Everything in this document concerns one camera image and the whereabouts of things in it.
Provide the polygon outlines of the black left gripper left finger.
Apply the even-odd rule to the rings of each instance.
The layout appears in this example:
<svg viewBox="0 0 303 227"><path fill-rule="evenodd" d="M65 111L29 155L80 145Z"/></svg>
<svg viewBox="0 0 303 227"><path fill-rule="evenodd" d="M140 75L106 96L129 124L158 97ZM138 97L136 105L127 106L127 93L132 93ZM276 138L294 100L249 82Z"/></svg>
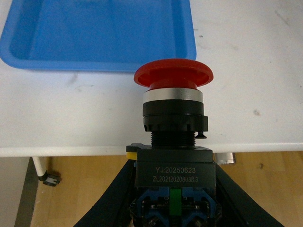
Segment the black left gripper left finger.
<svg viewBox="0 0 303 227"><path fill-rule="evenodd" d="M134 161L128 160L100 199L75 224L76 227L127 227L134 200Z"/></svg>

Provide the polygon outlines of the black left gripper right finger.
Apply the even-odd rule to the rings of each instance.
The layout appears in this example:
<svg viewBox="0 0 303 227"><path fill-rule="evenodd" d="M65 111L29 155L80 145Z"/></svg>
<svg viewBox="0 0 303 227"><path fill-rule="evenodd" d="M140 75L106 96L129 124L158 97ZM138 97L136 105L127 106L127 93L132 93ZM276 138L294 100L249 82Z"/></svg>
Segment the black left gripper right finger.
<svg viewBox="0 0 303 227"><path fill-rule="evenodd" d="M216 227L281 227L228 174L215 164L215 201L221 206Z"/></svg>

